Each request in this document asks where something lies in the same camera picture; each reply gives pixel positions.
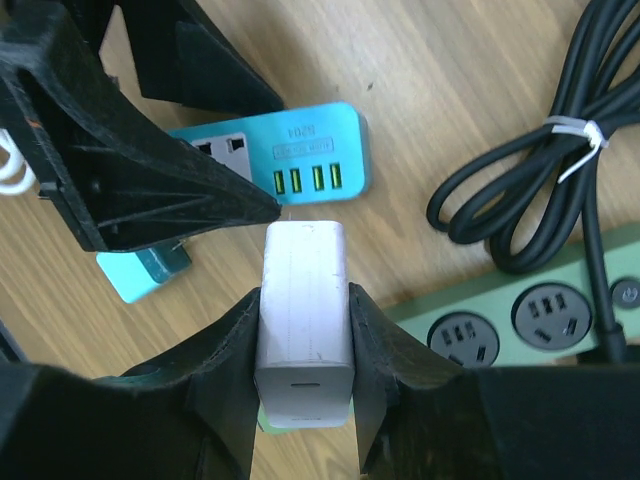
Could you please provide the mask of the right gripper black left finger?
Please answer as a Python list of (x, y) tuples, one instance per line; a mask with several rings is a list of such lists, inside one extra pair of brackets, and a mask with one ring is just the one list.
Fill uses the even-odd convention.
[(246, 479), (260, 293), (120, 376), (1, 367), (5, 479)]

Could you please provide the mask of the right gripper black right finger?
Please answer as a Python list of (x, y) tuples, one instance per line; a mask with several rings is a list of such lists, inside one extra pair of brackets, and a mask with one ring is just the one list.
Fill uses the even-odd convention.
[(353, 403), (370, 479), (635, 479), (639, 369), (465, 369), (349, 287)]

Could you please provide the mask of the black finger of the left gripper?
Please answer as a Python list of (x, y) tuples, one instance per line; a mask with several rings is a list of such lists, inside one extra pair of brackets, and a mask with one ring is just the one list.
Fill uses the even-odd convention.
[(265, 224), (277, 200), (143, 115), (106, 74), (111, 2), (1, 6), (1, 124), (88, 252)]
[(143, 97), (218, 113), (271, 113), (282, 98), (195, 1), (119, 1)]

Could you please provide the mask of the white charger plug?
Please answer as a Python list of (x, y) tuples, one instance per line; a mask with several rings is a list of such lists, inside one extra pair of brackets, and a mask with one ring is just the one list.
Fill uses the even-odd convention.
[(333, 428), (355, 377), (346, 241), (336, 221), (278, 221), (266, 232), (254, 382), (269, 424)]

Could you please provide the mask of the blue usb socket strip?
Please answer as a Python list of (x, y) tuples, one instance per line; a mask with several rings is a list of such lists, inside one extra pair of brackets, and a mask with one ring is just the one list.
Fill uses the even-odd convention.
[(346, 201), (372, 182), (368, 124), (334, 102), (173, 129), (282, 205)]

